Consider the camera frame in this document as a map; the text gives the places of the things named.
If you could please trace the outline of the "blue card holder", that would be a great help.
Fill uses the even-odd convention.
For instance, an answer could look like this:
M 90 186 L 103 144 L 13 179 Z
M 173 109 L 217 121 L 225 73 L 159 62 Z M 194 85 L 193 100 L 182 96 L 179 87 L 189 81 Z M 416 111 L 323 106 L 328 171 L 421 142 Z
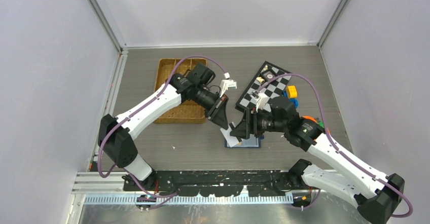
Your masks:
M 260 148 L 261 138 L 251 137 L 249 139 L 240 139 L 229 136 L 225 138 L 225 147 L 227 148 Z

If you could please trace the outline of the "white credit card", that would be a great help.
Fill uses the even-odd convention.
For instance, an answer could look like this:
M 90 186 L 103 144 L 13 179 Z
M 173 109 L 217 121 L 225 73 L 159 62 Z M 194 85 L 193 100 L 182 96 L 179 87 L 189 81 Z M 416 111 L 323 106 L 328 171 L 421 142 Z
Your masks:
M 220 128 L 220 131 L 225 139 L 225 147 L 227 148 L 242 146 L 241 138 L 230 135 L 231 131 L 235 128 L 235 126 L 235 123 L 231 122 L 229 123 L 228 129 Z

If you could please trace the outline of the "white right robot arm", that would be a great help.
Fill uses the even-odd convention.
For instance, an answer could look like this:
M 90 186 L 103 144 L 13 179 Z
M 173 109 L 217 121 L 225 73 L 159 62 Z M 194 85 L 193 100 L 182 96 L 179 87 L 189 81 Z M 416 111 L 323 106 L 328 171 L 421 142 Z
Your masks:
M 403 200 L 405 181 L 398 174 L 387 175 L 346 150 L 317 122 L 301 117 L 285 97 L 269 99 L 263 108 L 246 110 L 241 122 L 229 126 L 232 137 L 248 139 L 265 132 L 283 133 L 286 140 L 316 156 L 337 173 L 330 173 L 300 159 L 287 172 L 290 184 L 311 186 L 329 192 L 355 207 L 370 223 L 387 223 Z

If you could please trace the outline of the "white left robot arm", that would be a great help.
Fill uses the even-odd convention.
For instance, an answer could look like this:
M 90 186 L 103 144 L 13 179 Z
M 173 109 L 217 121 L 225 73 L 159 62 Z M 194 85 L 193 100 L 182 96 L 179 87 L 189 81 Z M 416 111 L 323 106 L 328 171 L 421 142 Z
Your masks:
M 133 175 L 142 190 L 151 190 L 156 182 L 153 168 L 139 155 L 135 139 L 161 115 L 188 100 L 203 107 L 208 120 L 228 129 L 228 96 L 225 92 L 235 89 L 237 83 L 226 72 L 220 91 L 213 93 L 207 84 L 214 77 L 214 72 L 202 63 L 187 74 L 172 72 L 156 92 L 132 109 L 116 117 L 103 116 L 99 128 L 99 154 L 106 154 L 115 166 Z

